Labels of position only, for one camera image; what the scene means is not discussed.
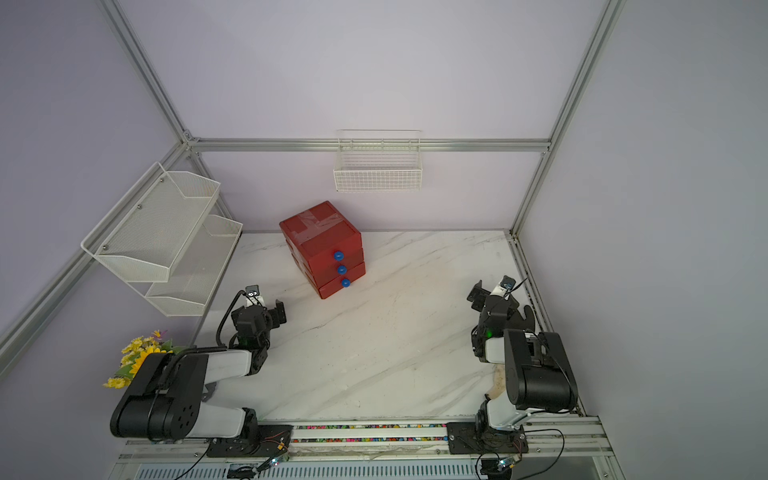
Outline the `red drawer cabinet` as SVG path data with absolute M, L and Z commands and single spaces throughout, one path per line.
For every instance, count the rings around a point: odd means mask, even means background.
M 361 232 L 325 201 L 279 223 L 297 267 L 321 299 L 366 274 Z

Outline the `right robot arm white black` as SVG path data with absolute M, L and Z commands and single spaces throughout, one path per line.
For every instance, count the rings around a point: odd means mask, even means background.
M 446 424 L 453 455 L 528 451 L 524 424 L 535 413 L 561 414 L 576 409 L 577 382 L 562 339 L 536 333 L 535 314 L 514 297 L 518 284 L 508 276 L 491 290 L 477 282 L 468 293 L 479 313 L 471 331 L 474 356 L 501 368 L 502 392 L 487 394 L 471 422 Z

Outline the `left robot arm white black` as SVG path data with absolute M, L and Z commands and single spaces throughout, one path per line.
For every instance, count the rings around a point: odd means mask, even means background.
M 290 426 L 262 426 L 254 409 L 216 405 L 224 380 L 259 373 L 268 358 L 271 333 L 287 321 L 285 305 L 265 305 L 258 286 L 238 291 L 223 318 L 235 332 L 215 335 L 211 347 L 165 347 L 147 354 L 110 419 L 118 438 L 153 442 L 202 439 L 207 455 L 278 458 L 288 450 Z

